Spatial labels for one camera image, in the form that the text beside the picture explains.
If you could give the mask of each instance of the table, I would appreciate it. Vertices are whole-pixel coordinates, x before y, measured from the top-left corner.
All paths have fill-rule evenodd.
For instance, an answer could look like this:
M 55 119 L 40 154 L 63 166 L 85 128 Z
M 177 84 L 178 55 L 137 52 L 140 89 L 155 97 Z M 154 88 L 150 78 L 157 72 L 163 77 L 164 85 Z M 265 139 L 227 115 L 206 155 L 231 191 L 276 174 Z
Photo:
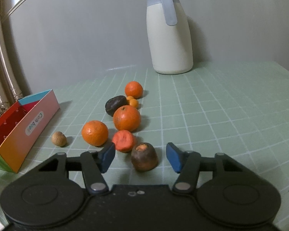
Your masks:
M 152 171 L 137 173 L 130 154 L 116 153 L 104 174 L 109 186 L 172 186 L 177 174 L 166 159 L 168 142 L 202 156 L 224 152 L 280 191 L 282 205 L 274 223 L 289 231 L 289 72 L 274 62 L 200 63 L 180 75 L 160 75 L 152 68 L 111 71 L 95 80 L 55 89 L 61 109 L 34 144 L 20 172 L 0 170 L 0 192 L 57 152 L 73 157 L 99 150 L 84 142 L 82 126 L 89 120 L 103 121 L 111 138 L 116 130 L 112 117 L 105 113 L 105 102 L 123 95 L 125 85 L 132 80 L 144 87 L 144 98 L 139 100 L 142 122 L 135 135 L 156 148 L 160 162 Z M 67 147 L 52 144 L 50 136 L 54 131 L 67 136 Z M 210 176 L 201 173 L 199 184 Z M 83 186 L 81 173 L 71 172 L 70 178 Z M 1 209 L 0 220 L 6 224 Z

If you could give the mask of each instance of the colorful cardboard box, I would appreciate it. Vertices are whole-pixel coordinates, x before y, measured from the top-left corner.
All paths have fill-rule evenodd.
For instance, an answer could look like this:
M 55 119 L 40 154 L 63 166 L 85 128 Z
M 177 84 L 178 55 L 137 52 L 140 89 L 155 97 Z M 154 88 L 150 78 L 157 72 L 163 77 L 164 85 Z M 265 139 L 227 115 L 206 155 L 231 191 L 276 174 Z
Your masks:
M 60 108 L 53 90 L 15 102 L 0 117 L 0 169 L 17 173 L 47 123 Z

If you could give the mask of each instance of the round black disc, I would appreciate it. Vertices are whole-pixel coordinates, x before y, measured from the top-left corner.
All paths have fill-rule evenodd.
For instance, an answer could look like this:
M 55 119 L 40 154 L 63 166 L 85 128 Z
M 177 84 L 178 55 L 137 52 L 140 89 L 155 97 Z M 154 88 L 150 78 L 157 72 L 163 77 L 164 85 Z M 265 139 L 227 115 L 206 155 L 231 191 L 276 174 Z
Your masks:
M 253 226 L 271 221 L 281 205 L 275 187 L 242 173 L 208 181 L 198 189 L 196 200 L 209 216 L 230 226 Z
M 75 182 L 48 177 L 11 183 L 3 190 L 0 204 L 13 222 L 39 227 L 68 218 L 80 208 L 83 200 L 83 191 Z

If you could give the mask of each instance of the dark purple vegetable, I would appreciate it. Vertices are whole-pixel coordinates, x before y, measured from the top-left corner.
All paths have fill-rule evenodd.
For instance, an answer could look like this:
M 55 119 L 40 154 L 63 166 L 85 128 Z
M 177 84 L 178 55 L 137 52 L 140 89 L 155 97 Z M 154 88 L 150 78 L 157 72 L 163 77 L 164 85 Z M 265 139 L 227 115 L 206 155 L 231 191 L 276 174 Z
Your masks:
M 140 143 L 132 149 L 131 160 L 134 168 L 140 172 L 154 169 L 158 165 L 158 157 L 150 143 Z
M 106 104 L 105 104 L 105 110 L 106 113 L 110 116 L 113 116 L 115 111 L 125 105 L 128 105 L 129 103 L 127 102 L 127 99 L 123 95 L 118 95 L 116 97 L 113 97 L 109 99 Z

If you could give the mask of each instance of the white thermos jug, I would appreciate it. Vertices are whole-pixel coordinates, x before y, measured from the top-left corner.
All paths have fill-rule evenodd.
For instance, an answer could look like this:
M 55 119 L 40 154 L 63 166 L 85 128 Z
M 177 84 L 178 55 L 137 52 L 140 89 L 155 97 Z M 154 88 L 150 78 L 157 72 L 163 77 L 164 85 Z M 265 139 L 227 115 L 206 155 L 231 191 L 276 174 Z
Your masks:
M 190 29 L 179 0 L 147 0 L 147 32 L 156 72 L 180 74 L 193 67 Z

